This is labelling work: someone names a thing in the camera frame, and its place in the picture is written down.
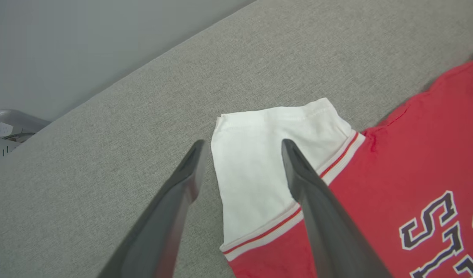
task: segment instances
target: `gray object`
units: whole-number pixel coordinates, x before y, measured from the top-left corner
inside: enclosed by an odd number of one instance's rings
[[[195,142],[98,278],[171,278],[185,217],[201,189],[207,145]]]
[[[0,163],[0,277],[97,276],[221,113],[328,97],[361,131],[472,55],[473,0],[257,0]],[[203,184],[174,276],[230,278],[211,159]]]
[[[0,109],[0,123],[22,127],[26,131],[34,133],[50,124],[48,121],[12,109]]]
[[[281,155],[290,193],[302,207],[317,277],[392,278],[293,140],[282,141]]]

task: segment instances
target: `red stripe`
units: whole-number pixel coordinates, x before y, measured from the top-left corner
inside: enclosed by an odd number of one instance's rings
[[[252,239],[249,239],[243,243],[240,243],[239,245],[235,246],[234,248],[231,248],[227,251],[224,251],[223,254],[226,255],[228,253],[230,253],[231,251],[234,251],[235,249],[239,248],[239,247],[242,247],[244,245],[246,245],[247,243],[251,243],[253,241],[256,241],[258,239],[261,239],[263,238],[264,236],[267,236],[268,234],[274,232],[276,229],[278,229],[279,227],[281,227],[282,225],[284,225],[286,222],[288,222],[290,219],[292,219],[293,217],[295,217],[298,213],[300,213],[300,211],[302,211],[302,208],[298,208],[297,211],[295,211],[292,215],[288,216],[285,220],[279,222],[279,224],[277,224],[276,226],[272,227],[272,229],[269,229],[267,232],[263,233],[263,234],[260,234],[259,236],[256,236]]]
[[[343,159],[343,157],[346,155],[346,153],[350,149],[351,145],[353,145],[357,137],[358,137],[358,132],[355,133],[355,136],[353,137],[351,142],[348,144],[348,146],[346,146],[345,151],[343,151],[343,153],[337,158],[337,160],[335,160],[326,170],[324,170],[324,172],[322,172],[319,175],[319,177],[322,178],[323,176],[325,176],[332,168],[334,168],[334,166],[336,166],[336,164],[338,164],[341,161],[341,159]]]

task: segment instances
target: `gray couch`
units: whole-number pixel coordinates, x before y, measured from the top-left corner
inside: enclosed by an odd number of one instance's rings
[[[361,131],[472,54],[473,0],[257,0],[0,163],[0,278],[96,276],[221,113],[328,97]],[[233,276],[222,221],[210,159],[175,277]]]

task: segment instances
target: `gray fabric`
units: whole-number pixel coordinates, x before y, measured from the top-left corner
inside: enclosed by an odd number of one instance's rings
[[[328,97],[362,130],[473,54],[473,0],[258,0],[0,163],[0,277],[94,277],[221,113]],[[212,160],[175,277],[231,277]]]

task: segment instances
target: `paper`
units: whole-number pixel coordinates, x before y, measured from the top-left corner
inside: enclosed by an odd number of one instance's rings
[[[6,123],[0,123],[0,137],[6,137],[12,134],[13,126]]]

